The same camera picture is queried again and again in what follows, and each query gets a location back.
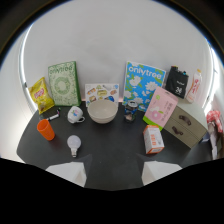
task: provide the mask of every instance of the yellow package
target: yellow package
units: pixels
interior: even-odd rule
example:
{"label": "yellow package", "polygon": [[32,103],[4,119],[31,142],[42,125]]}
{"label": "yellow package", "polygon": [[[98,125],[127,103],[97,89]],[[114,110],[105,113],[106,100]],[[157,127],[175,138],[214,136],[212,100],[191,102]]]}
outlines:
{"label": "yellow package", "polygon": [[29,92],[33,102],[38,105],[39,114],[54,106],[54,101],[48,94],[44,77],[30,87]]}

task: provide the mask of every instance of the orange cup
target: orange cup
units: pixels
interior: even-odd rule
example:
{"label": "orange cup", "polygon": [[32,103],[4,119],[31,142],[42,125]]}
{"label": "orange cup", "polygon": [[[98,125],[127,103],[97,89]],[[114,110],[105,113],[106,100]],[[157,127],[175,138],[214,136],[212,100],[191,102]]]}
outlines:
{"label": "orange cup", "polygon": [[46,138],[48,141],[52,140],[55,136],[55,133],[50,125],[50,122],[47,119],[41,120],[37,125],[37,130]]}

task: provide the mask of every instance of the small pink box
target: small pink box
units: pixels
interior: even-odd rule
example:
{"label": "small pink box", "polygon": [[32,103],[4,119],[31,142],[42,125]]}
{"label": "small pink box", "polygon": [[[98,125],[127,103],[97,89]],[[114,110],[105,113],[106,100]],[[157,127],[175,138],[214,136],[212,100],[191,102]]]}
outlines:
{"label": "small pink box", "polygon": [[178,103],[178,97],[157,86],[143,120],[149,125],[158,125],[161,131]]}

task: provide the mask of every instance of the black bag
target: black bag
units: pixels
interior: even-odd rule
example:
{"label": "black bag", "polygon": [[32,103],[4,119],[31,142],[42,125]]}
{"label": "black bag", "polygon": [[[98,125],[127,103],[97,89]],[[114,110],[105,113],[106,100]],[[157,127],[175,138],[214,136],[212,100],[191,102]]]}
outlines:
{"label": "black bag", "polygon": [[184,99],[189,76],[181,72],[178,67],[171,66],[165,89],[174,95]]}

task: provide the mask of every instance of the product box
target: product box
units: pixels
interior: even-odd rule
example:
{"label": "product box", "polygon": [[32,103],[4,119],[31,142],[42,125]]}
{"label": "product box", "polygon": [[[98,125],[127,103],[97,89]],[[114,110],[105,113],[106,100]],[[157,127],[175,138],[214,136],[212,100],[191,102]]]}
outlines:
{"label": "product box", "polygon": [[157,125],[161,131],[178,103],[178,97],[157,86],[143,120],[149,125]]}
{"label": "product box", "polygon": [[147,125],[144,132],[146,154],[161,152],[164,148],[162,135],[156,125]]}
{"label": "product box", "polygon": [[65,62],[48,67],[49,84],[55,106],[80,106],[76,62]]}
{"label": "product box", "polygon": [[146,112],[156,87],[163,85],[165,74],[165,70],[127,61],[122,104],[134,100],[138,110]]}

